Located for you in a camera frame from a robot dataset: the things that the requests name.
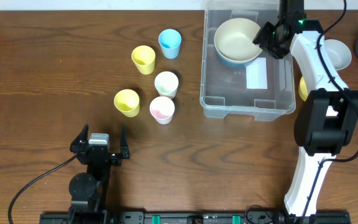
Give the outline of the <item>yellow cup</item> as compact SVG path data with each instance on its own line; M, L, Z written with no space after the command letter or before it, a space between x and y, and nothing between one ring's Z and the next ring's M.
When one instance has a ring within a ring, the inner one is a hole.
M133 118L139 114L140 98L131 89L119 91L114 97L114 106L125 116Z
M136 47L131 53L131 59L138 71L143 75L150 75L155 68L156 54L153 48L147 45Z

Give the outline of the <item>yellow small bowl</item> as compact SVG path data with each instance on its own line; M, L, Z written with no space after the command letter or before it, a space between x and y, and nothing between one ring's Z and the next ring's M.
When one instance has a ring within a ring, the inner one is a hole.
M301 77L301 79L300 79L300 84L298 86L298 93L299 93L300 98L303 101L306 101L306 99L308 97L308 90L306 87L305 79L303 77Z

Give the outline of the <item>beige large bowl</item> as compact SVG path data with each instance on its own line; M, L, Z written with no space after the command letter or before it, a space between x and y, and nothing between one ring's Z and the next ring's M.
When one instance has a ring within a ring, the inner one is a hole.
M215 32L215 49L231 60L250 60L262 52L252 42L259 30L260 26L250 19L239 17L227 20Z

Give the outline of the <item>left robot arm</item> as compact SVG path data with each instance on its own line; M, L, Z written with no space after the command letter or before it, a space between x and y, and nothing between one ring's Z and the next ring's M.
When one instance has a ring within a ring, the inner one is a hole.
M130 158L125 128L121 131L120 151L109 152L109 147L109 135L93 133L89 136L88 125L71 142L70 151L81 164L87 166L86 172L75 175L70 181L69 193L73 208L96 212L103 207L111 167L119 166L123 159Z

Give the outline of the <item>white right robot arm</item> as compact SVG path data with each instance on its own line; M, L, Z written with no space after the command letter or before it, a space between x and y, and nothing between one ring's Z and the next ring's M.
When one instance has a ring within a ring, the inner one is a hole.
M325 33L318 20L307 19L303 1L281 0L277 24L267 22L253 40L276 59L291 54L308 90L294 127L298 163L284 198L286 221L293 223L316 220L316 202L329 166L358 157L357 150L347 159L337 158L358 124L358 90L350 90L338 75Z

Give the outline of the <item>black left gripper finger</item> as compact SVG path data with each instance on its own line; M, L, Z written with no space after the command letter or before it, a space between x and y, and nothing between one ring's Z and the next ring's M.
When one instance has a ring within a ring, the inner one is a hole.
M89 126L87 124L85 124L83 129L81 130L81 132L71 142L71 148L78 148L78 147L81 147L83 144L87 143L87 141L88 141L88 129L89 129Z
M128 154L129 147L126 140L126 128L123 126L121 130L121 140L120 140L120 151L121 154Z

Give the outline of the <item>grey small bowl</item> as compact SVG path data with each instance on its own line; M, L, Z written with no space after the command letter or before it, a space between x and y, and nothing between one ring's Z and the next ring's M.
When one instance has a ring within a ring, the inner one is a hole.
M352 61L352 54L346 44L339 40L328 39L324 41L327 53L336 70L347 68Z

